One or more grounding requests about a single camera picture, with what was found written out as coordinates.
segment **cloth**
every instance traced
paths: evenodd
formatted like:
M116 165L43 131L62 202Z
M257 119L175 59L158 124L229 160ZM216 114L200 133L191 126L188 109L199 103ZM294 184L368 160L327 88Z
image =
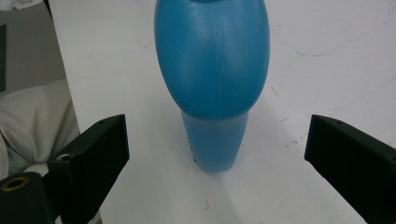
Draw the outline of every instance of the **cloth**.
M0 98L0 179L46 163L79 135L65 79Z
M0 11L10 11L12 8L22 9L32 7L43 0L0 0Z

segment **plastic bottle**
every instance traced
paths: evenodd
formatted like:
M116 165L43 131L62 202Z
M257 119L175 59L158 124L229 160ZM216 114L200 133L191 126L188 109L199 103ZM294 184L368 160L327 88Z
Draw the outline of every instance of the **plastic bottle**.
M262 0L158 0L154 20L165 84L206 172L230 169L269 63Z

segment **gray fabric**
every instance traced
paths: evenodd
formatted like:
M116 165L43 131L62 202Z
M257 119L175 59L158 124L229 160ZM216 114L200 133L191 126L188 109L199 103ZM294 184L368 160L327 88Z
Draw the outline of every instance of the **gray fabric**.
M0 132L0 179L46 163L79 135L66 80L0 98Z
M6 90L7 26L0 26L0 92Z

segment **blue bottle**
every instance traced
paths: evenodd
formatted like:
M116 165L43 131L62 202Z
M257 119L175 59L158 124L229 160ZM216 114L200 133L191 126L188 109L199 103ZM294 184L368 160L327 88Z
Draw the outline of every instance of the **blue bottle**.
M155 43L197 165L233 166L269 63L262 0L158 0Z

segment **white table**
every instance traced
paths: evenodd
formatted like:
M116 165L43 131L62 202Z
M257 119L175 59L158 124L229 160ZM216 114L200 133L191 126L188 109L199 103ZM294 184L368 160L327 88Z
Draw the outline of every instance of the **white table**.
M105 223L365 223L304 160L310 116L396 147L396 2L267 0L271 61L232 170L193 162L156 58L154 0L50 0L82 131L125 114Z

